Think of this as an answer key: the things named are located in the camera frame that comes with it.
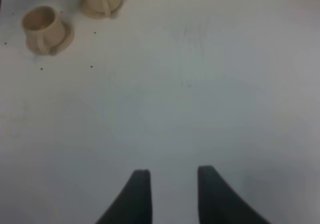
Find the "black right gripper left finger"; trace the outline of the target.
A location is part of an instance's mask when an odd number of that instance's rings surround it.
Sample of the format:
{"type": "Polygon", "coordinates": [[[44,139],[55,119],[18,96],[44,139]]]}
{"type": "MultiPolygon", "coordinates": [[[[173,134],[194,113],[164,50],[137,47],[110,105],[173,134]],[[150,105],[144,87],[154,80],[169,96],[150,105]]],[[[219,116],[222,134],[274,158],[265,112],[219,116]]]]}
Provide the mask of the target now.
{"type": "Polygon", "coordinates": [[[97,223],[151,224],[152,222],[151,173],[147,169],[137,169],[97,223]]]}

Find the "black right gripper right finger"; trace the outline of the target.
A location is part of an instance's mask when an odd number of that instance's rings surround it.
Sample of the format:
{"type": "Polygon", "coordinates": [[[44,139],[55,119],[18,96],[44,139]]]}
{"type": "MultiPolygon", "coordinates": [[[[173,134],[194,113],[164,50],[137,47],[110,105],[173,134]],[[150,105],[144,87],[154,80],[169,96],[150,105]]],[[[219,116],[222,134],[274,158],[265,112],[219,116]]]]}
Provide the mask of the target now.
{"type": "Polygon", "coordinates": [[[201,224],[267,224],[213,166],[197,170],[198,218],[201,224]]]}

